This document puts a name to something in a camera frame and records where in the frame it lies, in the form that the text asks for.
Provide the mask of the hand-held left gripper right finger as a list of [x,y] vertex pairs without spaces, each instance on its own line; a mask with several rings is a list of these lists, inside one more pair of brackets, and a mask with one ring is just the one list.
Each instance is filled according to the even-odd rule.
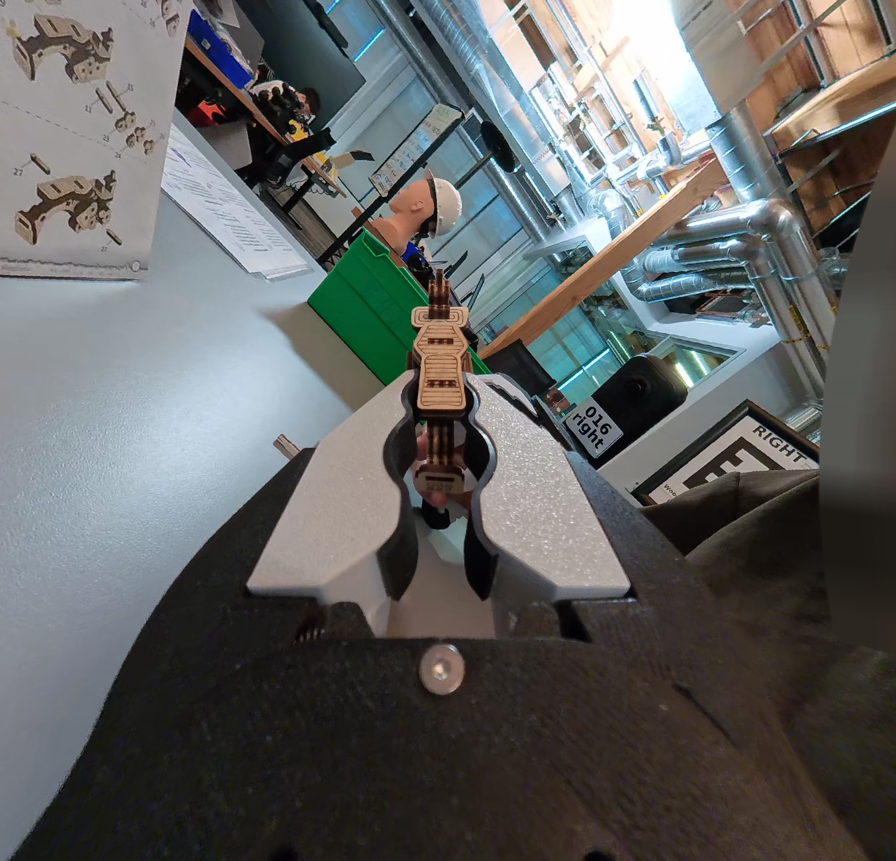
[[581,458],[525,405],[466,374],[468,582],[505,607],[616,599],[631,583],[574,471]]

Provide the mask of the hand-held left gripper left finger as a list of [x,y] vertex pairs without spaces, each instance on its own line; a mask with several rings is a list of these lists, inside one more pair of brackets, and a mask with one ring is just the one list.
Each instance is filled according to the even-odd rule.
[[392,600],[408,589],[419,539],[404,477],[417,456],[409,398],[417,373],[401,374],[325,436],[247,582],[255,596],[352,602],[376,637]]

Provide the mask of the grey desk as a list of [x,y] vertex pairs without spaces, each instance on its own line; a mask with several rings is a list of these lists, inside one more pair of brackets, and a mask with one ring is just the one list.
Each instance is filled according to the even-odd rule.
[[159,194],[138,282],[2,279],[1,855],[84,748],[205,542],[382,384],[308,306]]

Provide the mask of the olive green shirt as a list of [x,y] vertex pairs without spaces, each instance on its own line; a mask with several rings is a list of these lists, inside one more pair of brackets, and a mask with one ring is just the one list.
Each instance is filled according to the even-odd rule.
[[745,634],[790,742],[868,858],[895,858],[894,655],[833,629],[819,470],[733,472],[643,508]]

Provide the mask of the wooden ceiling beam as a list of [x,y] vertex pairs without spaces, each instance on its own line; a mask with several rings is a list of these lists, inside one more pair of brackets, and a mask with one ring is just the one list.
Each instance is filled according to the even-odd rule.
[[703,163],[493,342],[481,347],[479,358],[486,360],[518,340],[530,344],[727,183],[717,158]]

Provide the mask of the long wooden workbench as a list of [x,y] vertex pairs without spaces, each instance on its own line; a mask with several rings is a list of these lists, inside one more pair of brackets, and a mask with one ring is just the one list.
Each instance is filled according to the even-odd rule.
[[[198,46],[189,35],[185,38],[185,52],[191,55],[192,60],[196,62],[198,67],[202,68],[204,72],[210,75],[211,79],[216,81],[218,87],[223,91],[230,93],[238,101],[241,107],[249,113],[251,119],[262,126],[280,146],[285,147],[288,151],[295,151],[300,146],[301,142],[305,141],[304,139],[293,141],[292,137],[280,134],[255,104],[252,95],[234,85],[234,83],[209,60],[201,47]],[[334,190],[337,195],[347,198],[348,194],[342,189],[341,185],[330,177],[330,174],[325,171],[322,164],[315,157],[318,153],[318,151],[314,151],[309,156],[305,156],[300,160],[297,159],[303,172],[307,175],[317,176],[324,184]]]

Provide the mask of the mannequin head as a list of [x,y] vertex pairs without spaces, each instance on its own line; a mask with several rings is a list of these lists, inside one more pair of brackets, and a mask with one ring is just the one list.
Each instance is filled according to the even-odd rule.
[[386,246],[395,261],[407,250],[412,240],[431,238],[431,226],[435,217],[434,190],[428,176],[405,186],[389,202],[391,214],[376,217],[366,227],[376,239]]

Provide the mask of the white printed paper sheet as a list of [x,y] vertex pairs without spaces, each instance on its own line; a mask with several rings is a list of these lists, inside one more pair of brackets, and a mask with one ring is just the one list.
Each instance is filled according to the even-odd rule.
[[175,124],[161,190],[247,273],[272,281],[314,271],[308,253],[294,247]]

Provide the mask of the green plastic bin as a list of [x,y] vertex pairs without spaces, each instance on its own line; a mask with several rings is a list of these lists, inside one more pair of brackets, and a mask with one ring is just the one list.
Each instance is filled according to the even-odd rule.
[[417,336],[414,308],[428,297],[391,250],[362,230],[340,261],[313,291],[308,304],[384,385],[406,371]]

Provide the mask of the small wooden model assembly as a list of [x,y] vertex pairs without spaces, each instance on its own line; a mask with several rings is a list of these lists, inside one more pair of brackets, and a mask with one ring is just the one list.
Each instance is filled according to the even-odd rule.
[[419,371],[416,407],[428,432],[427,461],[413,476],[419,494],[461,493],[464,474],[453,465],[455,426],[467,411],[464,374],[471,371],[465,329],[469,310],[452,302],[442,269],[428,287],[428,305],[411,312],[416,337],[409,367]]

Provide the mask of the blue plastic crate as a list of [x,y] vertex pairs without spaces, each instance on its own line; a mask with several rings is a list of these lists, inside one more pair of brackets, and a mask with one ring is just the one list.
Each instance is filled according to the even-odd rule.
[[190,13],[187,35],[230,82],[241,89],[252,84],[255,71],[240,48],[226,31],[219,31],[196,8]]

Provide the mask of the large black monitor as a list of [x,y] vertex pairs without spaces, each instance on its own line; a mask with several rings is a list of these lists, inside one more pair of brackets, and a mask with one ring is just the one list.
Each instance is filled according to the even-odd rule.
[[320,99],[314,130],[328,127],[365,80],[342,35],[317,0],[235,0],[263,39],[262,58],[275,79]]

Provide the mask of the silver ventilation duct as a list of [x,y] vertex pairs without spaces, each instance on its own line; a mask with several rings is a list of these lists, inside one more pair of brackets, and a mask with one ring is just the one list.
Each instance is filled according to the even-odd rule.
[[823,397],[836,299],[790,203],[760,199],[681,221],[623,270],[646,303],[752,287],[810,396]]

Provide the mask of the model assembly instruction sheet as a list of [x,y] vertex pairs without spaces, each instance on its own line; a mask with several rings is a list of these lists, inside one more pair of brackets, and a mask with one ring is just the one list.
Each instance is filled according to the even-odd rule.
[[193,0],[1,0],[1,273],[149,266]]

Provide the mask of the white sign board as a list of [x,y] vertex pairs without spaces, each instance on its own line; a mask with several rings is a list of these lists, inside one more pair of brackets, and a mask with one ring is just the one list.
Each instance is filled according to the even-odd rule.
[[399,183],[413,175],[428,155],[438,148],[454,128],[463,121],[461,109],[451,105],[434,105],[409,135],[369,177],[379,198],[388,198]]

